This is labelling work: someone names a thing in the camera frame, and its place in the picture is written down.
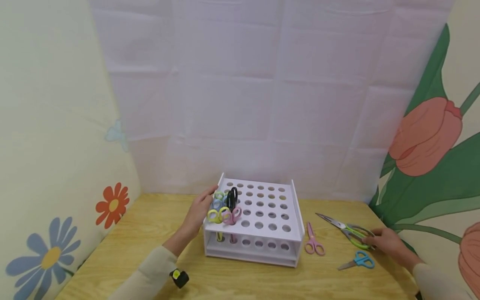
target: orange flower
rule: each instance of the orange flower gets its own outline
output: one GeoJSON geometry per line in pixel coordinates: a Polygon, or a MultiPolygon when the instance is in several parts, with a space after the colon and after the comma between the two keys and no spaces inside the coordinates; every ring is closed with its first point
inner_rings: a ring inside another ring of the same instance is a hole
{"type": "Polygon", "coordinates": [[[480,222],[467,228],[463,234],[458,268],[465,282],[480,299],[480,222]]]}
{"type": "Polygon", "coordinates": [[[409,176],[430,172],[462,132],[460,109],[435,97],[422,102],[401,121],[388,153],[409,176]]]}
{"type": "Polygon", "coordinates": [[[106,201],[100,201],[95,207],[98,213],[102,213],[96,220],[97,225],[102,223],[103,220],[107,218],[107,221],[105,222],[105,229],[108,229],[110,226],[112,226],[113,222],[117,224],[118,221],[120,221],[120,218],[127,211],[126,205],[130,201],[130,199],[127,198],[128,188],[125,186],[123,189],[120,189],[121,183],[119,182],[117,185],[115,185],[115,192],[111,186],[107,186],[103,190],[103,198],[106,201]]]}

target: hand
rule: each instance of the hand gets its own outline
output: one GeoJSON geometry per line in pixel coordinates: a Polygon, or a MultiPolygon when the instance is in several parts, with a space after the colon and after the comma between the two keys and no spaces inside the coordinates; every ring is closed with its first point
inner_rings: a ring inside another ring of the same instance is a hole
{"type": "Polygon", "coordinates": [[[423,261],[405,246],[400,237],[389,228],[373,229],[374,237],[366,237],[362,242],[367,245],[376,246],[378,249],[389,255],[397,264],[406,268],[412,273],[413,268],[423,261]]]}
{"type": "Polygon", "coordinates": [[[213,185],[193,200],[192,205],[185,216],[185,220],[181,225],[181,228],[192,235],[192,238],[198,234],[198,231],[207,216],[208,209],[212,204],[212,194],[217,189],[218,185],[213,185]]]}

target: black scissors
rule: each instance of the black scissors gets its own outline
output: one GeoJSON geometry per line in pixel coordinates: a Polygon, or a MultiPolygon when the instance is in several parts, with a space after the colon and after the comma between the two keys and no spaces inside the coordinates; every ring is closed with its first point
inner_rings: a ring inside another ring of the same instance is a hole
{"type": "Polygon", "coordinates": [[[233,212],[235,207],[237,206],[237,200],[238,200],[238,191],[236,187],[233,187],[227,194],[227,198],[225,200],[225,205],[228,207],[230,212],[233,212]]]}

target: wall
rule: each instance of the wall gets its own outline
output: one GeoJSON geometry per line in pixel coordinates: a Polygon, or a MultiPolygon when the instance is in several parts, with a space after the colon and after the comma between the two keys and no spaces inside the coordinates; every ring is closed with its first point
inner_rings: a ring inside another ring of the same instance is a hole
{"type": "Polygon", "coordinates": [[[454,5],[370,206],[480,299],[480,2],[454,5]]]}
{"type": "Polygon", "coordinates": [[[88,3],[7,0],[0,19],[0,298],[52,299],[140,185],[88,3]]]}
{"type": "Polygon", "coordinates": [[[368,201],[453,0],[91,3],[146,192],[368,201]]]}

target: yellow flower center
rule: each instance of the yellow flower center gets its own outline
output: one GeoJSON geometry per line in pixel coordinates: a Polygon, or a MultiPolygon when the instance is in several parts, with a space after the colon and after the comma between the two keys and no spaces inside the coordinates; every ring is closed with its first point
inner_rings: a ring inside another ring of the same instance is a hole
{"type": "Polygon", "coordinates": [[[110,212],[114,212],[117,207],[119,207],[119,201],[118,199],[113,199],[112,202],[110,202],[110,205],[108,206],[108,210],[110,212]]]}
{"type": "Polygon", "coordinates": [[[51,268],[60,258],[61,250],[59,247],[53,247],[42,259],[41,267],[44,270],[51,268]]]}

